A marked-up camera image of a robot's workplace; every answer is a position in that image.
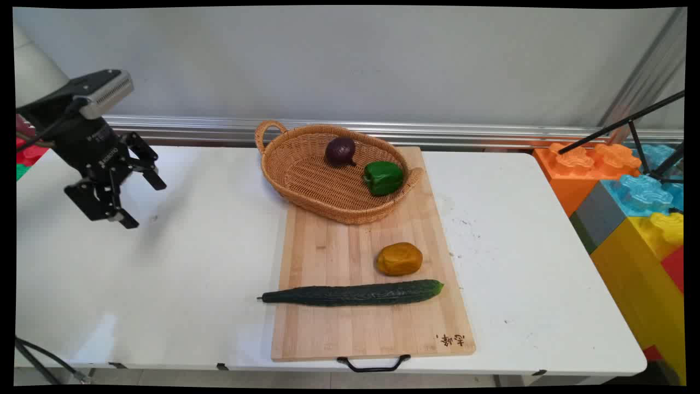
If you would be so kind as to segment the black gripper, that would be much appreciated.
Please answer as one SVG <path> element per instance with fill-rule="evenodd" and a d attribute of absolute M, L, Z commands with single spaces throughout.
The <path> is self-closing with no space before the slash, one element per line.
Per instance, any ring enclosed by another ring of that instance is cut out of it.
<path fill-rule="evenodd" d="M 124 134 L 120 141 L 102 117 L 85 119 L 80 109 L 87 103 L 73 96 L 44 98 L 20 107 L 19 114 L 35 128 L 33 144 L 49 145 L 80 172 L 83 179 L 63 192 L 90 221 L 108 220 L 135 229 L 138 221 L 123 208 L 120 187 L 131 169 L 142 173 L 153 189 L 166 189 L 156 166 L 159 157 L 139 134 Z M 122 154 L 127 166 L 119 160 Z"/>

